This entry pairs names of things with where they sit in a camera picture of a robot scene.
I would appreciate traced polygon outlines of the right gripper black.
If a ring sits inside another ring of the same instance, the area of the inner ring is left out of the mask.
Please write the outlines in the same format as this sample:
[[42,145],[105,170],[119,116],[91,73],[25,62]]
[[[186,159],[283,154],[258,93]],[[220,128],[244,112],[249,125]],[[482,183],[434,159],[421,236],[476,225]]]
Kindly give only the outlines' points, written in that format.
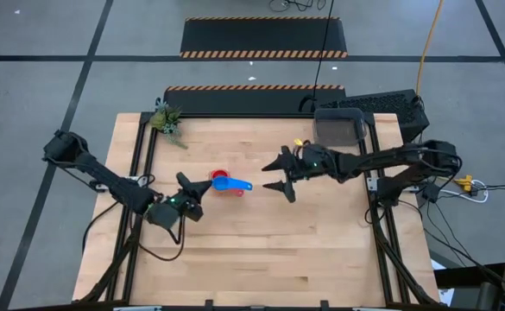
[[[275,160],[263,167],[262,171],[291,169],[292,181],[309,180],[323,175],[337,179],[336,152],[320,144],[308,143],[294,146],[292,153],[288,146],[283,145]],[[294,187],[290,181],[277,181],[264,184],[263,187],[283,193],[289,203],[296,201]]]

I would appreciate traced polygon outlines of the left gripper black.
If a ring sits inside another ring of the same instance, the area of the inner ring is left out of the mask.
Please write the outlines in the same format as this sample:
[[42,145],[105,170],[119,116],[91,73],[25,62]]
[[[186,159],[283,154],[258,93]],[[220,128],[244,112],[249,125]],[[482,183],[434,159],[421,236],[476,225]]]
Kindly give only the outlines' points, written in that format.
[[201,205],[203,196],[211,187],[212,181],[191,182],[179,172],[176,175],[180,189],[173,196],[167,196],[164,201],[155,202],[146,211],[146,220],[153,225],[170,230],[174,223],[186,217],[198,222],[204,215]]

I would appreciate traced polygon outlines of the red measuring cup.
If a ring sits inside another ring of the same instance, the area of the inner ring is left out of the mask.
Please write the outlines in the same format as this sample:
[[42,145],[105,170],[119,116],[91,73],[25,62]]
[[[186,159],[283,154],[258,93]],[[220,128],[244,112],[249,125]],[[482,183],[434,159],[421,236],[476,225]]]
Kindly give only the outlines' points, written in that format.
[[[230,177],[230,173],[228,171],[226,171],[226,170],[223,170],[223,169],[216,169],[216,170],[211,171],[211,173],[210,173],[211,181],[215,177],[217,177],[217,176],[229,176]],[[225,193],[232,194],[232,195],[235,195],[237,197],[242,197],[244,195],[244,191],[243,190],[228,190],[228,191],[218,191],[218,190],[216,190],[216,191],[219,192],[219,193],[223,193],[223,194],[225,194]]]

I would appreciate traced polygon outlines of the small dark blue measuring cup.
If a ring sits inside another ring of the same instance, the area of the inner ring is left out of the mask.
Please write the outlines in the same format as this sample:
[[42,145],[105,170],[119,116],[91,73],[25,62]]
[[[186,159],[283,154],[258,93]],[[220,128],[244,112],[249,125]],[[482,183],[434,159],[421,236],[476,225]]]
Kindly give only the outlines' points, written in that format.
[[212,180],[212,186],[218,191],[243,190],[251,191],[253,185],[250,182],[231,178],[229,176],[217,176]]

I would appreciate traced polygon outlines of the grey translucent plastic basket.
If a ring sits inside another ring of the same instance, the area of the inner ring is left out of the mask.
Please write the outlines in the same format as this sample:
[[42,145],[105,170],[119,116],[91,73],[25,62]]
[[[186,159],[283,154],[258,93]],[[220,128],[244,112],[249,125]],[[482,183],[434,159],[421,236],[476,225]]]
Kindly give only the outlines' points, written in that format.
[[363,112],[358,108],[320,108],[313,113],[313,139],[326,147],[359,144],[366,136]]

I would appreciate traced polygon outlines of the potted succulent plant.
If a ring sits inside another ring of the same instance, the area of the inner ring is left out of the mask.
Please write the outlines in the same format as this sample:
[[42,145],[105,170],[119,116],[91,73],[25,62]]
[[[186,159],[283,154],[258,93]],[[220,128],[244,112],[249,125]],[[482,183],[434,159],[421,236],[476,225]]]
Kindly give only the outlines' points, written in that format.
[[157,98],[155,100],[155,113],[149,119],[152,128],[158,130],[166,140],[182,149],[188,147],[180,140],[182,133],[179,128],[182,109],[178,106],[171,106]]

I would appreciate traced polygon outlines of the black mat with striped edges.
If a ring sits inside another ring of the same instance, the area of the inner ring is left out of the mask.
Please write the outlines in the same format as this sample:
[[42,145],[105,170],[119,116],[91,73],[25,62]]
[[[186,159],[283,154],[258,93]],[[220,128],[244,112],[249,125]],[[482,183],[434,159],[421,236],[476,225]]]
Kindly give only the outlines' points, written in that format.
[[318,60],[348,56],[338,17],[249,16],[186,19],[184,59]]
[[186,114],[293,114],[344,97],[341,85],[170,86],[155,105]]

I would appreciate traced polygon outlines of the black perforated computer case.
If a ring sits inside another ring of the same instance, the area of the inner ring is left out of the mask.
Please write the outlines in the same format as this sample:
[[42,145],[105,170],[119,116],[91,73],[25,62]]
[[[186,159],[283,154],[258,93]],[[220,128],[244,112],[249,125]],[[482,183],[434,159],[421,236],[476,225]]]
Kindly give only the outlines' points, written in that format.
[[345,97],[315,107],[358,108],[365,114],[395,114],[404,143],[411,143],[430,125],[423,99],[413,89]]

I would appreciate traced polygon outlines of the yellow power plug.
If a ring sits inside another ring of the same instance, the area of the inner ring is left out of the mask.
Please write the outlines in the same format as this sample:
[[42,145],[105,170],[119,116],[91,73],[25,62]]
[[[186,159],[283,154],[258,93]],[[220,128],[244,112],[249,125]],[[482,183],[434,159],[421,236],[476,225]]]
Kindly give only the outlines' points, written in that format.
[[454,182],[462,188],[462,191],[465,193],[470,193],[473,188],[473,176],[472,175],[466,175],[463,178],[457,178],[454,180]]

